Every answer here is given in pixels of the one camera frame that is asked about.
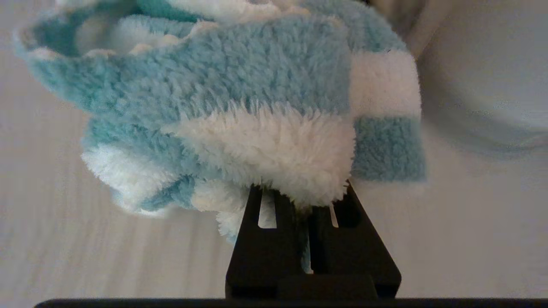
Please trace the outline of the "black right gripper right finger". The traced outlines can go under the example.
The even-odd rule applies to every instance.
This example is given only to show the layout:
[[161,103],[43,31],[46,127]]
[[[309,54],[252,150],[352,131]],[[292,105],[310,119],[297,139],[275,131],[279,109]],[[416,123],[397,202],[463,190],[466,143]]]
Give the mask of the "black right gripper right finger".
[[341,200],[315,207],[309,217],[311,269],[335,287],[366,283],[379,299],[393,299],[401,273],[352,185]]

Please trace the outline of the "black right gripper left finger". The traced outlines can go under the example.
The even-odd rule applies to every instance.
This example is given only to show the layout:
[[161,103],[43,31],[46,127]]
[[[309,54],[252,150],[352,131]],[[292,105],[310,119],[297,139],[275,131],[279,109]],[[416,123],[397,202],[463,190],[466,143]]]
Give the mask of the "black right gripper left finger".
[[274,192],[276,228],[259,226],[263,189],[250,189],[237,241],[226,273],[228,299],[311,299],[301,267],[295,207]]

